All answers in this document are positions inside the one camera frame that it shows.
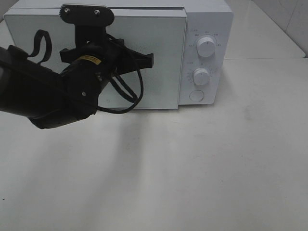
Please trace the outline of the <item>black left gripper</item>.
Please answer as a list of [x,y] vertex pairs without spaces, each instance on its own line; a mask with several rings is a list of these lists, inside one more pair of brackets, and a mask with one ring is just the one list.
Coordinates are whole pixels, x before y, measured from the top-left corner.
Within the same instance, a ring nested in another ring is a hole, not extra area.
[[62,49],[62,63],[69,63],[70,77],[113,77],[152,68],[154,54],[142,54],[128,49],[123,39],[79,38],[74,49]]

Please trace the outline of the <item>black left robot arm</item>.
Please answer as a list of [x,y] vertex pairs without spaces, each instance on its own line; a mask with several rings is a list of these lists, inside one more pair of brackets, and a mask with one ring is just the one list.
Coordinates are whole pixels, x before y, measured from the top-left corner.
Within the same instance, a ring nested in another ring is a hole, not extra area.
[[82,48],[61,51],[69,63],[56,73],[28,59],[16,46],[0,51],[0,109],[24,116],[40,129],[57,128],[94,115],[98,111],[123,114],[98,105],[99,95],[111,84],[135,107],[136,95],[122,74],[152,68],[153,54],[125,47],[122,40],[108,40],[104,46],[89,43]]

